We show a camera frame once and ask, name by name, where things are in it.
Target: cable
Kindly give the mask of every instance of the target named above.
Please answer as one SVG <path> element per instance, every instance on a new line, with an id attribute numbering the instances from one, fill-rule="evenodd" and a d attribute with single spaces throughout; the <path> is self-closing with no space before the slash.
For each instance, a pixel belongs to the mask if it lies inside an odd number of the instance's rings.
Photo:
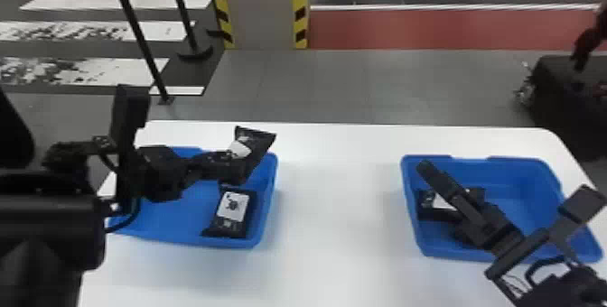
<path id="1" fill-rule="evenodd" d="M 537 260 L 531 267 L 525 272 L 525 279 L 531 285 L 531 287 L 537 286 L 536 282 L 533 281 L 533 275 L 539 270 L 541 267 L 545 267 L 547 265 L 558 265 L 566 263 L 566 259 L 564 256 L 555 256 L 549 257 L 541 260 Z"/>
<path id="2" fill-rule="evenodd" d="M 107 157 L 106 154 L 101 153 L 98 156 L 99 156 L 99 159 L 101 160 L 101 162 L 103 164 L 105 164 L 110 171 L 114 172 L 116 175 L 120 174 L 118 167 L 109 159 L 109 157 Z M 130 189 L 132 190 L 133 186 L 131 185 L 131 182 L 128 181 L 127 177 L 121 176 L 121 178 L 123 180 L 123 183 L 126 184 L 127 187 L 130 187 Z M 131 223 L 133 223 L 133 221 L 135 221 L 135 219 L 137 219 L 137 216 L 139 215 L 140 212 L 141 212 L 141 197 L 137 197 L 137 199 L 135 200 L 135 207 L 133 208 L 133 212 L 131 213 L 131 215 L 124 221 L 116 223 L 116 225 L 114 225 L 114 226 L 107 227 L 105 229 L 106 234 L 113 233 L 121 228 L 124 228 L 124 227 L 130 225 Z"/>
<path id="3" fill-rule="evenodd" d="M 125 219 L 122 222 L 116 223 L 116 225 L 114 225 L 114 226 L 107 227 L 106 234 L 113 233 L 121 228 L 124 228 L 124 227 L 130 225 L 133 221 L 135 221 L 135 219 L 137 219 L 139 212 L 141 212 L 141 198 L 137 198 L 137 200 L 135 201 L 135 208 L 133 209 L 133 212 L 128 217 L 128 219 Z"/>
<path id="4" fill-rule="evenodd" d="M 100 153 L 98 156 L 101 162 L 105 164 L 110 171 L 118 174 L 118 167 L 112 162 L 112 160 L 109 159 L 109 157 L 107 157 L 106 154 Z"/>
<path id="5" fill-rule="evenodd" d="M 508 281 L 504 280 L 504 284 L 506 284 L 506 286 L 513 291 L 514 293 L 520 295 L 525 295 L 525 291 L 523 291 L 522 289 L 518 288 L 516 285 L 509 283 Z"/>
<path id="6" fill-rule="evenodd" d="M 511 279 L 516 280 L 521 286 L 523 286 L 523 289 L 525 291 L 528 291 L 531 287 L 528 286 L 528 284 L 525 284 L 525 282 L 518 276 L 512 275 L 512 274 L 505 274 L 505 277 L 509 277 Z"/>

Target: red floor strip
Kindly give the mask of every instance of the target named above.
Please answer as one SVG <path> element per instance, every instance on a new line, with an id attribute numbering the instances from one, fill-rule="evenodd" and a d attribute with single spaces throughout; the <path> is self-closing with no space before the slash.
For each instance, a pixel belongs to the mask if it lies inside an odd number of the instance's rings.
<path id="1" fill-rule="evenodd" d="M 568 51 L 593 21 L 581 10 L 312 11 L 310 47 Z"/>

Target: white table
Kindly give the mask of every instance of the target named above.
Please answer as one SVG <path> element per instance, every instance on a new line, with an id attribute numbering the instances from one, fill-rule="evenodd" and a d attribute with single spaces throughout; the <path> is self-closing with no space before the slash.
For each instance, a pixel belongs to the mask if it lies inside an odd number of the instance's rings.
<path id="1" fill-rule="evenodd" d="M 155 121 L 137 145 L 224 149 L 236 123 Z M 544 160 L 566 195 L 590 184 L 541 129 L 243 123 L 278 134 L 279 168 L 262 242 L 252 250 L 184 247 L 110 235 L 85 275 L 81 306 L 510 306 L 489 264 L 424 257 L 399 172 L 405 154 Z M 100 192 L 112 191 L 107 181 Z M 607 211 L 591 227 L 607 245 Z M 607 276 L 607 265 L 595 268 Z"/>

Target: gray floor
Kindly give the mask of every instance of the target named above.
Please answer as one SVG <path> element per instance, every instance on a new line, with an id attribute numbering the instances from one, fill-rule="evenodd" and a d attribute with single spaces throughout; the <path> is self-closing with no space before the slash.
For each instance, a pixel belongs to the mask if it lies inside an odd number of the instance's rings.
<path id="1" fill-rule="evenodd" d="M 203 97 L 150 119 L 533 126 L 512 100 L 545 51 L 226 51 Z M 11 94 L 40 149 L 107 131 L 111 97 Z M 78 114 L 61 121 L 69 113 Z M 597 186 L 607 161 L 583 164 Z M 105 172 L 93 165 L 98 185 Z"/>

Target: crosswalk stripe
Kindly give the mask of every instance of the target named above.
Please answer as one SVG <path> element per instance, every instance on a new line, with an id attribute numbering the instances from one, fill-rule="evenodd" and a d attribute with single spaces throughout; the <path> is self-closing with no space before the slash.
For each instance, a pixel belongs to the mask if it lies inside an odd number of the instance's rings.
<path id="1" fill-rule="evenodd" d="M 139 22 L 148 41 L 180 42 L 185 37 L 179 21 Z M 0 22 L 0 41 L 108 40 L 132 42 L 133 31 L 126 21 L 116 22 Z"/>
<path id="2" fill-rule="evenodd" d="M 130 0 L 135 9 L 174 9 L 175 0 Z M 210 0 L 185 0 L 190 9 L 203 9 Z M 117 10 L 118 0 L 32 0 L 21 10 Z"/>
<path id="3" fill-rule="evenodd" d="M 169 59 L 154 59 L 159 70 Z M 143 59 L 0 58 L 0 84 L 57 84 L 115 86 L 127 83 L 149 87 L 152 76 Z"/>
<path id="4" fill-rule="evenodd" d="M 192 95 L 198 96 L 202 95 L 202 91 L 204 91 L 204 87 L 166 87 L 166 92 L 169 95 Z M 152 87 L 150 89 L 150 95 L 160 95 L 160 90 L 157 87 Z"/>

